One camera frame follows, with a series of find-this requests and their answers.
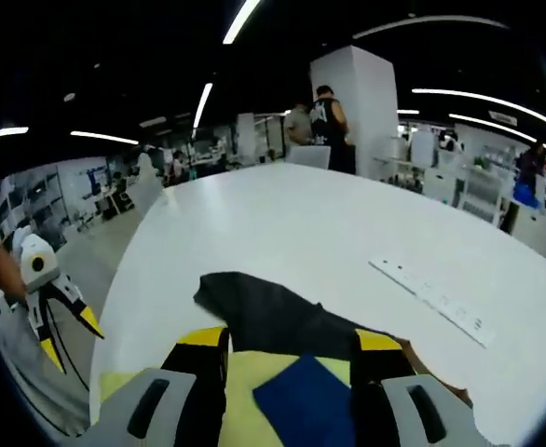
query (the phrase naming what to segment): black tank top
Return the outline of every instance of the black tank top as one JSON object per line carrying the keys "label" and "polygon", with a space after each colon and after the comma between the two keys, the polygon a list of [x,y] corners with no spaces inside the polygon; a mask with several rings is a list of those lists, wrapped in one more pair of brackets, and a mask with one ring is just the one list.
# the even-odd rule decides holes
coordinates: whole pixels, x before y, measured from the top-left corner
{"label": "black tank top", "polygon": [[312,104],[310,121],[315,144],[321,146],[337,146],[345,144],[346,132],[333,115],[331,104],[337,101],[332,98],[323,98]]}

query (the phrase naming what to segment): white pillar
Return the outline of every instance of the white pillar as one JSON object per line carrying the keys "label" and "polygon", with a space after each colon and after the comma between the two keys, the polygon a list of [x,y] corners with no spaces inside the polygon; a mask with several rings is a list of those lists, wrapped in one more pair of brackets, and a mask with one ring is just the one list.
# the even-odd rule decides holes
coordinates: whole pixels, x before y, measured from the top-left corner
{"label": "white pillar", "polygon": [[397,136],[397,89],[393,64],[356,47],[344,47],[310,64],[312,87],[328,85],[341,102],[356,144],[356,173],[387,176],[374,157],[390,156]]}
{"label": "white pillar", "polygon": [[254,114],[238,115],[236,126],[238,134],[238,154],[245,163],[256,162],[256,130],[254,128]]}

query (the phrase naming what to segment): black ceiling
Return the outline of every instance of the black ceiling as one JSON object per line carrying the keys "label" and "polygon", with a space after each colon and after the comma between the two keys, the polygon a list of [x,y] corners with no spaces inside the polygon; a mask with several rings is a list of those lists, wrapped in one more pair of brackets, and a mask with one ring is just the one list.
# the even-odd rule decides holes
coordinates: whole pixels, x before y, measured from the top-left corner
{"label": "black ceiling", "polygon": [[[394,64],[400,107],[419,109],[423,119],[445,121],[448,113],[490,119],[487,111],[496,110],[517,116],[522,132],[546,141],[546,125],[511,109],[411,93],[412,88],[470,91],[546,115],[544,2],[524,7],[485,0],[262,0],[236,42],[223,46],[241,3],[0,5],[0,127],[31,129],[0,139],[2,160],[12,154],[21,162],[25,151],[25,162],[34,165],[35,151],[67,158],[127,149],[121,143],[67,137],[70,130],[139,141],[163,129],[189,131],[207,82],[214,87],[203,125],[231,122],[240,112],[283,111],[310,92],[309,62],[350,44]],[[509,29],[421,23],[352,40],[354,34],[386,23],[444,14],[496,20]],[[68,93],[75,93],[75,99],[64,102]],[[139,127],[162,115],[166,124]]]}

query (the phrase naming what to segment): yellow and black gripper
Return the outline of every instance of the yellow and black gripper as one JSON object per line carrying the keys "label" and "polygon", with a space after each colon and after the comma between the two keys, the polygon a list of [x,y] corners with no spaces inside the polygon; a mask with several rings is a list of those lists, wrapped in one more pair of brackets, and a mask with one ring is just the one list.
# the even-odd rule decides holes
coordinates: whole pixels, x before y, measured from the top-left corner
{"label": "yellow and black gripper", "polygon": [[93,311],[84,302],[80,290],[66,274],[60,273],[57,278],[30,292],[27,295],[27,304],[29,306],[29,321],[34,333],[51,361],[61,372],[65,373],[64,362],[49,327],[48,302],[50,299],[62,303],[85,328],[96,336],[104,337]]}

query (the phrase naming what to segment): gray shirt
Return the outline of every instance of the gray shirt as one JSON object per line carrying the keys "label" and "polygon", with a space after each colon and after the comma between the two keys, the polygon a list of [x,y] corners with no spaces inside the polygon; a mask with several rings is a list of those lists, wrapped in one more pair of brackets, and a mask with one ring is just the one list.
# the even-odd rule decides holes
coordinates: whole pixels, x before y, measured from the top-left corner
{"label": "gray shirt", "polygon": [[292,129],[301,137],[301,139],[309,140],[312,137],[312,132],[310,131],[310,116],[299,108],[295,108],[287,114],[283,122],[283,128],[285,129],[286,143],[289,146],[295,146],[299,143],[290,138],[288,129]]}

